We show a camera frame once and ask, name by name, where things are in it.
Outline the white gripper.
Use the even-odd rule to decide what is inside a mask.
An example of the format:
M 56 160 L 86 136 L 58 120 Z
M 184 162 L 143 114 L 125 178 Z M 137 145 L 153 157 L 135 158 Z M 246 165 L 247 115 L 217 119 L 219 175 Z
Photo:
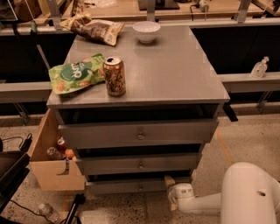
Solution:
M 187 203 L 194 198 L 194 191 L 191 184 L 176 184 L 175 180 L 170 175 L 164 176 L 164 184 L 166 189 L 168 189 L 167 196 L 171 211 L 185 209 Z

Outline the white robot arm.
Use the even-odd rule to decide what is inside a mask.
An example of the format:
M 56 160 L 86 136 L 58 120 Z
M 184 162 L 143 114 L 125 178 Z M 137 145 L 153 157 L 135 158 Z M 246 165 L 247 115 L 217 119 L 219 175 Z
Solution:
M 171 210 L 220 216 L 220 224 L 279 224 L 280 183 L 262 168 L 245 162 L 225 172 L 221 191 L 199 197 L 189 183 L 166 176 Z

